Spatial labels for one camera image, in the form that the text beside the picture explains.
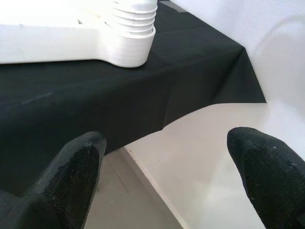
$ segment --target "white wall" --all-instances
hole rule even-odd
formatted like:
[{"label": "white wall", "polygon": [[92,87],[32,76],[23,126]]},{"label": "white wall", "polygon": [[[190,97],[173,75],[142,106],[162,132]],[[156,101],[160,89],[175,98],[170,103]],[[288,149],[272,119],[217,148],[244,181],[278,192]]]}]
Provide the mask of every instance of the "white wall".
[{"label": "white wall", "polygon": [[262,229],[226,134],[251,126],[305,158],[305,1],[173,1],[246,47],[268,104],[209,106],[126,148],[184,228]]}]

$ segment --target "white plastic object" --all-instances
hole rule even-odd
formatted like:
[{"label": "white plastic object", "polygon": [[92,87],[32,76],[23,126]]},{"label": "white plastic object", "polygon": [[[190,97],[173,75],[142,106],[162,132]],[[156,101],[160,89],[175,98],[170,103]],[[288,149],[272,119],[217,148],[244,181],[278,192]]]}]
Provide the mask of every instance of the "white plastic object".
[{"label": "white plastic object", "polygon": [[157,1],[109,0],[103,4],[107,7],[104,15],[52,18],[51,14],[48,20],[44,14],[32,17],[30,13],[21,18],[0,17],[0,63],[97,59],[120,67],[141,66],[155,35]]}]

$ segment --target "table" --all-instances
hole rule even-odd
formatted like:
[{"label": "table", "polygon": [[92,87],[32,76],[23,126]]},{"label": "table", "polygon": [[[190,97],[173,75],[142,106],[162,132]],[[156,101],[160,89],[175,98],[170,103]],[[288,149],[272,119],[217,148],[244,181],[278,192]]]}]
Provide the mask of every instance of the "table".
[{"label": "table", "polygon": [[246,50],[193,15],[158,4],[145,65],[0,66],[0,188],[20,196],[62,146],[88,131],[109,153],[217,103],[265,103]]}]

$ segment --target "ribbed white cylinder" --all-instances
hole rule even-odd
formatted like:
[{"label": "ribbed white cylinder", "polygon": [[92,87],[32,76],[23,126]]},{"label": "ribbed white cylinder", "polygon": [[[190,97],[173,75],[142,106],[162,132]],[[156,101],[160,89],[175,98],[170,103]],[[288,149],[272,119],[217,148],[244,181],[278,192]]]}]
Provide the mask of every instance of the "ribbed white cylinder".
[{"label": "ribbed white cylinder", "polygon": [[109,0],[106,23],[115,30],[134,35],[153,31],[157,0]]}]

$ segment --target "white floor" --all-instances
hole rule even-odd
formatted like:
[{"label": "white floor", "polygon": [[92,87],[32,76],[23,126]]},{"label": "white floor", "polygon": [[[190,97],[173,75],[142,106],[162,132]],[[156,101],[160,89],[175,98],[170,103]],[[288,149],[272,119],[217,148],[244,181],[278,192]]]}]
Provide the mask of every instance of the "white floor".
[{"label": "white floor", "polygon": [[85,229],[180,228],[168,214],[156,204],[120,151],[104,157]]}]

